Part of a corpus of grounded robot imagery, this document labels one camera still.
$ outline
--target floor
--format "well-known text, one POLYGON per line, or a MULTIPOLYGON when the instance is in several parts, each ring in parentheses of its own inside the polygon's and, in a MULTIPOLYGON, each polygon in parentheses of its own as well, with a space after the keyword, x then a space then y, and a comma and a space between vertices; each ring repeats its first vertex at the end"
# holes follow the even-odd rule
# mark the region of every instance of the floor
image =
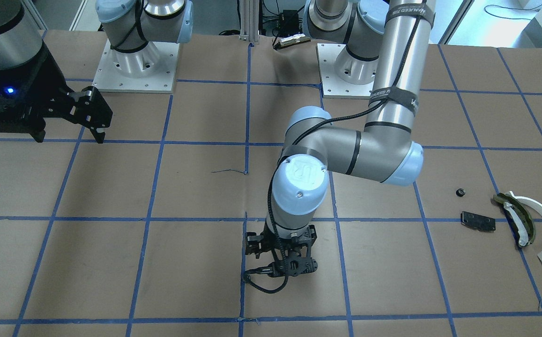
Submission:
MULTIPOLYGON (((91 84, 104 33, 45 41, 73 88, 91 84)), ((542 203, 540 49, 430 45, 414 185, 331 175, 319 270, 275 295, 240 282, 268 263, 243 256, 242 235, 263 228, 292 112, 366 108, 320 96, 314 48, 194 36, 173 96, 104 95, 103 145, 65 121, 42 144, 0 134, 0 336, 542 337, 542 222, 519 251, 491 201, 542 203), (496 231, 461 226, 461 211, 496 231)))

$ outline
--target silver cylinder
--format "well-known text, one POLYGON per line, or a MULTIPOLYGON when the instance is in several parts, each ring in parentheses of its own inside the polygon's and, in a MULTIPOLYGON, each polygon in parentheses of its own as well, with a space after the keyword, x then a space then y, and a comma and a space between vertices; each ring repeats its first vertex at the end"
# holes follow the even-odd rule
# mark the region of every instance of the silver cylinder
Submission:
POLYGON ((375 70, 377 69, 377 60, 363 61, 353 58, 350 53, 344 49, 335 59, 335 71, 340 79, 354 85, 365 85, 373 81, 375 70))
MULTIPOLYGON (((390 8, 401 4, 420 3, 421 0, 392 0, 390 8)), ((427 0, 427 5, 434 10, 435 0, 427 0)), ((403 15, 387 22, 373 90, 392 86, 415 21, 416 17, 403 15)), ((402 75, 397 83, 398 88, 418 95, 423 77, 425 57, 427 56, 427 49, 429 47, 430 32, 431 25, 429 22, 421 19, 415 36, 412 39, 402 75)), ((367 123, 369 122, 390 122, 412 129, 414 114, 412 111, 406 109, 406 107, 403 107, 403 105, 395 102, 387 102, 383 108, 368 115, 367 123)), ((374 127, 369 126, 365 128, 365 131, 370 131, 374 127)))
POLYGON ((173 15, 185 5, 186 0, 148 0, 144 10, 154 16, 173 15))
POLYGON ((337 16, 346 10, 348 0, 316 0, 316 8, 327 16, 337 16))
POLYGON ((23 15, 17 25, 0 34, 0 70, 24 64, 42 48, 42 38, 30 20, 28 15, 23 15))
POLYGON ((346 4, 346 7, 342 9, 341 12, 334 15, 326 15, 322 13, 317 7, 317 2, 311 1, 308 8, 308 17, 316 28, 322 30, 323 32, 333 32, 334 30, 342 28, 350 18, 352 3, 348 2, 347 0, 344 2, 346 4))
POLYGON ((140 78, 151 75, 160 65, 160 53, 153 42, 135 53, 111 51, 115 68, 125 77, 140 78))

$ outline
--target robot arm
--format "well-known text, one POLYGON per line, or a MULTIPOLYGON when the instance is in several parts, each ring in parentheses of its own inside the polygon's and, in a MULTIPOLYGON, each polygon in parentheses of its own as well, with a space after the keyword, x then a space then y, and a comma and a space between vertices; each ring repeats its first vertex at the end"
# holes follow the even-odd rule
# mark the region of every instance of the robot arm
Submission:
POLYGON ((134 53, 149 41, 188 43, 192 38, 190 0, 98 0, 98 19, 111 49, 134 53))
POLYGON ((102 143, 112 111, 93 86, 70 89, 19 0, 0 0, 0 132, 41 142, 44 117, 81 124, 102 143))
MULTIPOLYGON (((253 283, 253 273, 287 279, 316 270, 310 256, 316 232, 309 222, 325 197, 329 170, 403 186, 418 177, 423 148, 410 140, 410 133, 434 6, 435 0, 391 1, 369 109, 352 115, 367 115, 363 132, 331 126, 332 121, 348 118, 331 119, 319 107, 295 111, 269 186, 264 231, 247 233, 245 238, 247 254, 271 251, 275 261, 247 271, 245 282, 253 283), (281 260, 275 250, 281 252, 281 260)), ((276 292, 282 286, 272 291, 256 288, 276 292)))

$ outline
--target blue tape line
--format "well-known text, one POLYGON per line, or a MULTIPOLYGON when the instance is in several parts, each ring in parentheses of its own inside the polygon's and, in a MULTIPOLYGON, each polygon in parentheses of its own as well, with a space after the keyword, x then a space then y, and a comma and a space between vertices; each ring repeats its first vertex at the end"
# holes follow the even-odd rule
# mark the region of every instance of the blue tape line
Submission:
POLYGON ((93 82, 94 79, 65 79, 67 82, 93 82))
POLYGON ((148 204, 148 213, 146 215, 146 222, 144 224, 144 238, 142 239, 142 249, 140 252, 140 261, 138 262, 138 272, 135 277, 135 285, 134 285, 134 294, 131 299, 131 307, 129 309, 129 321, 127 322, 127 329, 125 332, 126 337, 131 336, 131 328, 134 321, 134 315, 135 315, 135 306, 138 302, 138 292, 140 290, 140 282, 142 278, 142 270, 144 269, 144 258, 146 255, 146 246, 148 244, 148 234, 149 234, 149 228, 150 228, 150 222, 152 218, 152 209, 155 204, 155 197, 156 197, 156 188, 158 185, 158 177, 160 173, 160 163, 162 162, 162 156, 164 152, 164 139, 166 138, 166 133, 169 129, 169 120, 171 119, 171 109, 173 106, 173 95, 169 96, 169 104, 166 111, 166 118, 164 119, 164 127, 162 130, 162 137, 160 137, 160 147, 159 147, 159 153, 158 158, 156 160, 156 168, 155 168, 155 174, 154 179, 152 181, 152 192, 150 194, 150 201, 148 204))
MULTIPOLYGON (((244 213, 244 222, 241 225, 241 236, 245 237, 245 233, 247 232, 246 226, 248 224, 248 213, 244 213)), ((241 273, 239 274, 239 317, 244 316, 244 310, 245 310, 245 283, 241 281, 241 275, 244 274, 245 271, 245 245, 242 245, 241 247, 241 273)), ((242 320, 239 321, 238 325, 238 337, 244 337, 244 322, 242 320)))
POLYGON ((50 237, 50 232, 52 231, 52 225, 54 224, 54 216, 56 216, 56 212, 59 209, 60 201, 63 198, 63 192, 65 192, 65 187, 67 186, 67 181, 69 181, 71 168, 73 167, 73 163, 75 161, 75 158, 77 157, 77 151, 80 148, 79 140, 82 139, 84 130, 85 128, 82 127, 79 135, 77 136, 78 141, 75 143, 73 154, 71 155, 71 158, 69 160, 69 165, 67 165, 67 172, 65 172, 65 177, 63 178, 63 182, 61 183, 59 194, 56 198, 56 202, 54 203, 54 209, 52 209, 52 215, 51 215, 50 221, 48 222, 48 227, 46 228, 44 239, 42 240, 42 246, 40 247, 40 252, 37 255, 35 267, 33 267, 33 273, 31 274, 29 286, 27 287, 27 292, 25 293, 25 299, 23 300, 23 305, 21 307, 21 311, 19 312, 19 318, 16 322, 15 330, 13 331, 12 337, 17 337, 19 335, 21 323, 25 316, 25 310, 27 310, 27 305, 29 304, 29 298, 31 297, 31 292, 33 291, 33 286, 35 285, 35 282, 36 282, 37 273, 40 269, 40 265, 42 264, 42 258, 44 257, 44 251, 46 250, 46 244, 48 243, 48 238, 50 237))
MULTIPOLYGON (((500 59, 502 59, 502 63, 504 63, 504 66, 506 67, 506 70, 508 71, 508 74, 510 75, 512 81, 514 82, 514 85, 517 87, 517 90, 519 91, 519 94, 521 95, 521 98, 523 98, 523 102, 525 103, 525 106, 527 107, 529 113, 531 114, 531 118, 533 118, 535 126, 538 128, 539 134, 541 134, 541 137, 542 137, 542 128, 541 128, 541 126, 539 126, 539 123, 538 123, 537 119, 535 118, 535 115, 534 115, 533 111, 531 110, 531 107, 529 106, 529 104, 527 102, 527 98, 523 94, 523 90, 521 90, 521 87, 519 86, 519 83, 514 78, 514 75, 512 74, 512 71, 510 70, 510 68, 508 66, 508 63, 506 63, 506 60, 504 59, 504 55, 502 55, 502 52, 500 51, 500 48, 496 48, 496 50, 497 50, 498 55, 500 55, 500 59)), ((534 288, 535 295, 537 296, 540 307, 542 309, 542 297, 541 297, 541 294, 539 293, 539 289, 537 288, 537 284, 535 283, 535 280, 534 280, 533 274, 531 272, 531 269, 529 268, 529 266, 527 264, 527 259, 525 258, 525 254, 524 254, 523 250, 521 250, 521 249, 519 249, 519 253, 520 253, 521 259, 523 260, 523 264, 524 264, 525 269, 527 271, 527 275, 528 275, 528 277, 529 277, 529 279, 531 281, 531 285, 534 288)))
POLYGON ((244 149, 244 173, 247 175, 250 169, 250 89, 252 76, 252 43, 248 44, 248 63, 247 63, 247 85, 245 94, 245 149, 244 149))
POLYGON ((342 228, 337 216, 337 203, 335 202, 335 186, 333 184, 333 172, 329 172, 329 186, 331 186, 331 204, 333 206, 333 221, 335 221, 335 232, 337 234, 337 248, 340 252, 340 266, 342 268, 342 283, 344 289, 344 301, 346 307, 346 320, 348 320, 349 337, 354 337, 354 325, 352 324, 352 310, 350 308, 350 292, 348 290, 348 276, 346 275, 346 260, 344 259, 342 228))
MULTIPOLYGON (((490 318, 490 317, 531 317, 542 316, 542 311, 507 311, 507 312, 459 312, 453 313, 453 318, 490 318)), ((353 315, 353 321, 380 321, 380 320, 433 320, 436 318, 448 318, 447 314, 410 314, 410 315, 353 315)), ((334 316, 263 316, 258 318, 239 317, 169 317, 169 318, 134 318, 134 324, 157 324, 157 323, 202 323, 202 322, 324 322, 345 321, 345 315, 334 316)), ((128 318, 53 318, 53 319, 24 319, 25 324, 126 324, 128 318)), ((0 320, 0 325, 15 324, 17 320, 0 320)))
POLYGON ((429 242, 429 248, 431 249, 431 256, 433 257, 433 263, 435 264, 435 271, 438 273, 439 286, 442 288, 442 294, 444 295, 444 304, 446 307, 446 314, 448 321, 450 322, 450 329, 452 330, 452 336, 457 337, 456 327, 454 326, 454 320, 452 316, 452 309, 450 308, 450 301, 448 299, 448 293, 446 292, 446 284, 444 283, 444 276, 442 275, 442 269, 439 267, 438 254, 435 252, 435 246, 433 245, 433 239, 431 238, 431 232, 429 230, 429 224, 427 224, 427 218, 425 217, 425 210, 423 209, 423 202, 421 201, 421 194, 419 193, 416 182, 412 183, 415 189, 416 202, 418 203, 421 218, 423 219, 423 227, 425 228, 425 234, 427 235, 427 241, 429 242))

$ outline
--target black cable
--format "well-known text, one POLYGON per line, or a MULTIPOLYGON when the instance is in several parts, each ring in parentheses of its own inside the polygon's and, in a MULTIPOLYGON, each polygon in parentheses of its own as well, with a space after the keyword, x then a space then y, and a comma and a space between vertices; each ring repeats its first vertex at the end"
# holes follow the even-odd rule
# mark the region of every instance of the black cable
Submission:
POLYGON ((273 15, 276 15, 276 16, 279 16, 279 13, 277 13, 277 14, 276 14, 276 13, 273 13, 270 9, 268 9, 268 7, 267 7, 267 5, 265 4, 264 0, 262 0, 262 5, 265 7, 265 9, 266 9, 269 13, 271 13, 271 14, 273 14, 273 15))
POLYGON ((241 30, 241 14, 239 13, 239 0, 237 0, 237 21, 239 22, 239 30, 241 30))
POLYGON ((483 7, 483 11, 488 13, 489 15, 491 16, 494 16, 494 17, 499 17, 500 19, 508 19, 508 20, 528 20, 528 21, 531 21, 531 19, 527 18, 527 17, 505 17, 505 16, 499 16, 499 15, 495 15, 494 13, 490 13, 487 8, 488 7, 496 7, 496 8, 502 8, 502 9, 512 9, 512 10, 515 10, 515 11, 533 11, 539 7, 542 7, 542 4, 540 4, 539 6, 535 6, 534 8, 530 8, 530 9, 524 9, 524 8, 514 8, 514 7, 504 7, 504 6, 500 6, 500 5, 487 5, 485 7, 483 7))

